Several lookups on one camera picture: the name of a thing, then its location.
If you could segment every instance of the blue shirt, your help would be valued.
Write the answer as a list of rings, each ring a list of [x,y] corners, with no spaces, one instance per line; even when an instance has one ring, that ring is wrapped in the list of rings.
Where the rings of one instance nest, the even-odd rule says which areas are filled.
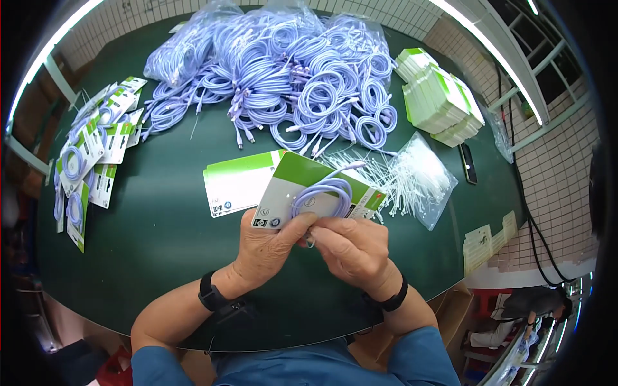
[[[360,367],[343,338],[285,350],[213,355],[212,363],[217,373],[213,386],[460,385],[434,327],[402,337],[393,347],[387,373]],[[131,365],[134,386],[193,385],[176,357],[163,347],[139,349]]]

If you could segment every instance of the fluorescent light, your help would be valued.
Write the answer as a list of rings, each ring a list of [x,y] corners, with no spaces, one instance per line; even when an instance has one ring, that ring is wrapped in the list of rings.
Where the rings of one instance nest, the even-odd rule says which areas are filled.
[[[575,330],[577,330],[577,324],[579,323],[579,314],[582,311],[582,301],[580,300],[580,305],[577,308],[577,319],[575,320],[575,327],[573,327],[573,332],[575,332]]]
[[[82,17],[86,16],[88,12],[92,10],[92,8],[99,5],[103,0],[89,0],[86,4],[84,4],[80,9],[77,10],[74,14],[72,14],[69,19],[62,24],[58,31],[49,39],[49,41],[43,46],[43,49],[36,56],[32,66],[26,72],[26,76],[24,76],[22,83],[19,85],[17,92],[15,93],[15,98],[13,99],[13,105],[11,106],[11,112],[9,113],[8,122],[13,120],[13,115],[15,114],[15,109],[17,109],[17,103],[19,99],[22,97],[24,89],[26,86],[32,82],[37,71],[41,67],[41,65],[45,62],[45,59],[51,54],[51,51],[54,49],[55,45],[60,42],[60,39],[64,37],[64,35],[69,32],[73,26],[82,19]]]
[[[530,381],[530,379],[532,379],[532,375],[535,373],[536,369],[532,369],[532,371],[530,371],[530,374],[528,375],[528,378],[526,378],[525,381],[523,381],[522,386],[526,386],[528,385],[528,382]]]
[[[534,12],[535,15],[538,15],[539,11],[536,10],[535,2],[533,0],[528,0],[528,4],[530,5],[530,8],[532,8],[532,12]]]
[[[564,338],[564,330],[567,329],[567,323],[569,320],[564,321],[564,325],[562,326],[562,333],[560,334],[560,339],[558,340],[558,346],[556,346],[556,353],[558,352],[558,349],[560,348],[560,343],[562,343],[562,338]]]
[[[549,340],[551,339],[551,334],[554,332],[554,325],[556,324],[556,320],[554,319],[554,321],[551,323],[551,327],[549,328],[549,331],[547,332],[547,339],[545,340],[545,344],[543,345],[543,348],[541,349],[541,351],[539,351],[536,354],[536,359],[535,361],[537,363],[539,363],[539,361],[541,360],[541,357],[543,356],[543,354],[545,353],[545,349],[547,348],[547,345],[549,343]]]
[[[485,35],[482,32],[480,32],[480,30],[474,25],[474,23],[466,19],[464,15],[462,15],[457,9],[455,9],[452,5],[447,3],[445,0],[429,0],[429,1],[431,1],[433,4],[441,8],[447,14],[451,15],[453,19],[458,21],[468,31],[470,31],[471,34],[473,34],[477,39],[479,39],[481,44],[485,46],[485,48],[496,58],[496,60],[504,67],[504,70],[509,74],[511,79],[513,79],[513,82],[515,82],[515,84],[519,88],[519,91],[521,91],[521,93],[523,94],[523,97],[528,101],[530,108],[532,109],[532,112],[535,113],[537,122],[539,123],[539,125],[543,126],[543,121],[541,120],[539,111],[537,110],[536,106],[532,103],[532,99],[530,98],[530,95],[528,94],[526,89],[523,87],[522,81],[519,80],[519,78],[515,74],[515,71],[513,71],[513,69],[511,68],[509,63],[506,61],[504,56],[502,56],[500,51],[498,51],[498,49],[493,44],[491,44],[489,39],[487,39],[487,37],[485,37]]]

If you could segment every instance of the white tiled wall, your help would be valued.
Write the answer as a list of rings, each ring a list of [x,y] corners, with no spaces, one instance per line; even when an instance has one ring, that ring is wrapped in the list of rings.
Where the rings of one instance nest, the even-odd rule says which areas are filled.
[[[234,0],[259,6],[266,0]],[[195,12],[206,0],[104,0],[61,40],[56,49],[72,70],[90,62],[109,41],[168,17]],[[312,9],[365,15],[418,40],[425,38],[442,15],[428,0],[305,0]]]
[[[462,63],[471,86],[491,104],[498,99],[495,66],[487,60],[486,53],[482,54],[478,45],[472,43],[470,35],[453,23],[446,18],[438,20],[424,43]],[[504,93],[510,85],[504,74],[502,79]],[[572,88],[576,98],[586,91],[581,79]],[[572,98],[565,91],[548,105],[550,117],[555,118],[572,104]],[[512,108],[515,142],[518,142],[538,130],[539,126],[535,118],[525,120],[516,103]],[[506,105],[505,112],[509,124]],[[507,128],[510,137],[510,124]],[[595,115],[586,104],[553,131],[515,154],[526,202],[556,262],[578,263],[596,255],[598,245],[591,235],[588,173],[592,145],[597,140]],[[538,234],[534,234],[541,265],[547,267],[550,265],[549,256]],[[536,269],[527,225],[488,264],[498,267],[501,272]]]

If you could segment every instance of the black cable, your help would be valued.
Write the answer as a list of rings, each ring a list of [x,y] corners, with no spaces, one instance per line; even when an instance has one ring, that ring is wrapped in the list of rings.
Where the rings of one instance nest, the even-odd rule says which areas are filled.
[[[502,82],[501,82],[500,68],[497,62],[494,61],[494,64],[496,66],[496,72],[498,75],[498,98],[502,98]],[[513,128],[513,110],[512,110],[511,100],[512,98],[509,98],[510,140],[511,140],[511,145],[515,146],[515,130]],[[506,128],[507,127],[506,117],[504,115],[504,106],[502,104],[500,104],[500,110],[502,112],[502,122],[504,123],[504,128]],[[547,244],[545,237],[543,236],[543,234],[541,233],[541,230],[536,224],[534,217],[532,217],[532,213],[530,213],[530,208],[528,207],[528,203],[526,202],[526,196],[524,194],[522,176],[519,173],[519,168],[517,167],[517,158],[515,157],[515,152],[513,152],[513,167],[515,168],[515,173],[517,174],[517,181],[518,181],[517,186],[519,187],[519,191],[521,194],[521,199],[522,199],[522,204],[523,204],[523,209],[524,209],[524,216],[526,216],[526,222],[528,222],[530,241],[532,243],[532,252],[535,256],[536,266],[539,272],[541,273],[541,276],[543,276],[543,279],[545,280],[545,282],[552,287],[558,287],[562,283],[570,283],[574,281],[575,279],[567,279],[564,275],[562,275],[562,272],[560,271],[560,269],[558,269],[558,266],[556,265],[556,262],[554,260],[554,256],[551,254],[551,251],[549,250],[549,245]],[[556,270],[556,273],[563,281],[559,283],[552,283],[549,281],[549,279],[545,275],[545,272],[543,271],[543,268],[541,267],[541,262],[539,261],[538,253],[536,252],[535,237],[534,237],[534,233],[532,229],[533,226],[536,229],[536,232],[538,233],[539,237],[541,238],[541,242],[543,243],[543,246],[545,247],[545,250],[547,251],[551,265],[554,267],[554,269]]]

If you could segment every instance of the blue sleeve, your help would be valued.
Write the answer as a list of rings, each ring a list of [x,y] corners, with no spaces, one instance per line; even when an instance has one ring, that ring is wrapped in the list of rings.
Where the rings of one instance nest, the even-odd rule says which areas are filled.
[[[403,336],[392,349],[388,372],[409,386],[460,385],[435,327],[423,327]]]
[[[159,346],[146,346],[131,358],[133,386],[195,386],[170,351]]]

